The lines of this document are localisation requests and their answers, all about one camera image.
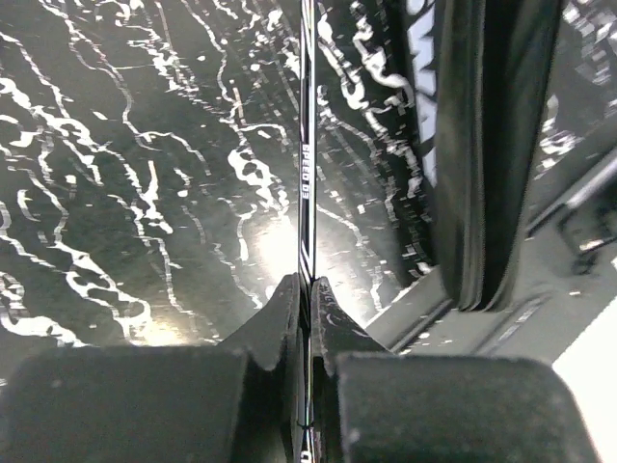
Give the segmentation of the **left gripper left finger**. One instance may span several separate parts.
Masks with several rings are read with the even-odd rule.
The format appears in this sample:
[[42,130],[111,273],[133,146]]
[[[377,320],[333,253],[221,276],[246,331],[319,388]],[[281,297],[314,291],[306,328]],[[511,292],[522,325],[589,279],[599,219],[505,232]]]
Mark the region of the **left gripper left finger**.
[[300,282],[218,345],[56,348],[1,395],[5,462],[294,462]]

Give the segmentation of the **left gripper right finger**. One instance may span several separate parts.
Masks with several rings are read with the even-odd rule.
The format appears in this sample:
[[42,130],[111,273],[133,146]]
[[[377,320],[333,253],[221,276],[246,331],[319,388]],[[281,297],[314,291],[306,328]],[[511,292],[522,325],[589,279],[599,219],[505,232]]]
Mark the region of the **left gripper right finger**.
[[595,462],[565,382],[525,358],[398,356],[311,291],[323,462]]

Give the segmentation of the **black racket bag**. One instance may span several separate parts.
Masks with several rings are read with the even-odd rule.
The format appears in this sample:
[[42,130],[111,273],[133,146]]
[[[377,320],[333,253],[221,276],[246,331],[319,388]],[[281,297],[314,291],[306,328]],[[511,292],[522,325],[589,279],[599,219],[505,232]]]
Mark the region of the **black racket bag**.
[[563,5],[399,1],[390,22],[411,83],[444,292],[499,312],[517,279]]

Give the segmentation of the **badminton racket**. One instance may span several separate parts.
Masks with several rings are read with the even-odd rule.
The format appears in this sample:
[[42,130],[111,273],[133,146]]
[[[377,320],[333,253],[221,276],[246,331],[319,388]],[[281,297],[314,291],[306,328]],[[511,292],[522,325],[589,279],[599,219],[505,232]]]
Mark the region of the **badminton racket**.
[[313,358],[311,349],[311,292],[316,281],[316,51],[317,7],[314,1],[300,3],[300,107],[298,160],[298,270],[300,277],[300,354],[302,368],[298,424],[299,462],[317,462],[313,423]]

